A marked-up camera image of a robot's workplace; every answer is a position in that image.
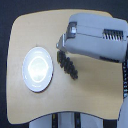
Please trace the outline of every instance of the gray metal part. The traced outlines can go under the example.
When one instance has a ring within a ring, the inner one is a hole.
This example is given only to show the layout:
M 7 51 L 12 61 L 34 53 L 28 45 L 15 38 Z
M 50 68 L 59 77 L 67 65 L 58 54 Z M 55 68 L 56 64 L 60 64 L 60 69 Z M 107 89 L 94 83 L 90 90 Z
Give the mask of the gray metal part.
M 124 99 L 124 102 L 121 106 L 117 128 L 128 128 L 128 97 Z
M 75 38 L 66 40 L 65 48 L 68 52 L 74 54 L 87 55 L 96 59 L 103 56 L 123 62 L 126 56 L 127 41 L 111 41 L 76 34 Z
M 103 128 L 103 119 L 87 114 L 80 115 L 81 128 Z
M 58 113 L 58 128 L 75 128 L 74 113 Z
M 101 16 L 90 13 L 78 13 L 72 15 L 69 22 L 77 22 L 77 27 L 90 27 L 96 29 L 114 29 L 123 30 L 128 34 L 128 25 L 125 20 L 112 18 L 108 16 Z
M 52 115 L 43 116 L 31 121 L 29 128 L 52 128 Z

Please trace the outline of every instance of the beige tabletop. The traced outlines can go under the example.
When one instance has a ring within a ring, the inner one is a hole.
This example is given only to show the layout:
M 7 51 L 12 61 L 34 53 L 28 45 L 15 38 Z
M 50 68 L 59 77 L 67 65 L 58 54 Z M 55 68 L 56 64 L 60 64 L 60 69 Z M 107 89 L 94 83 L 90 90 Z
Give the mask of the beige tabletop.
M 12 124 L 61 111 L 77 111 L 104 119 L 117 119 L 123 102 L 122 65 L 67 54 L 78 70 L 72 80 L 57 63 L 56 43 L 65 33 L 69 17 L 85 10 L 57 10 L 24 15 L 13 24 L 7 62 L 7 115 Z M 48 88 L 30 91 L 22 77 L 24 57 L 32 48 L 45 48 L 52 57 L 54 72 Z

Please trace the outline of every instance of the round white plate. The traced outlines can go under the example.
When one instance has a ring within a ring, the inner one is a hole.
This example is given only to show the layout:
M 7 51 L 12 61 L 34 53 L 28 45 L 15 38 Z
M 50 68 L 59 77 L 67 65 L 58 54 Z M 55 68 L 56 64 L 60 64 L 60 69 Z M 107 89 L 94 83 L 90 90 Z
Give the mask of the round white plate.
M 31 49 L 25 56 L 22 75 L 26 86 L 34 91 L 44 90 L 50 83 L 53 73 L 52 59 L 41 47 Z

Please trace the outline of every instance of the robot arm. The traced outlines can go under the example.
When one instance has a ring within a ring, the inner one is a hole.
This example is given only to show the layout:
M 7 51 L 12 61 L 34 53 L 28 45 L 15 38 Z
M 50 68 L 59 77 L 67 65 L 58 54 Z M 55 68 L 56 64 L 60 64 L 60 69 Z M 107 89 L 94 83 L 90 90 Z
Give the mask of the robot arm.
M 127 58 L 127 22 L 96 14 L 78 13 L 69 19 L 57 48 L 96 59 L 123 62 Z

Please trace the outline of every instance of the black background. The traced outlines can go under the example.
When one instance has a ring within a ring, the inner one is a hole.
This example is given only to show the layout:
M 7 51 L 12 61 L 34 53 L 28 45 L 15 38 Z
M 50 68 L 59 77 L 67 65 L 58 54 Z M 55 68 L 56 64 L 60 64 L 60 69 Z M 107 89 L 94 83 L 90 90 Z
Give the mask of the black background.
M 28 128 L 28 124 L 11 125 L 7 120 L 6 69 L 12 24 L 21 15 L 55 9 L 106 11 L 128 21 L 128 0 L 0 0 L 0 128 Z M 115 121 L 104 124 L 105 128 L 116 127 Z

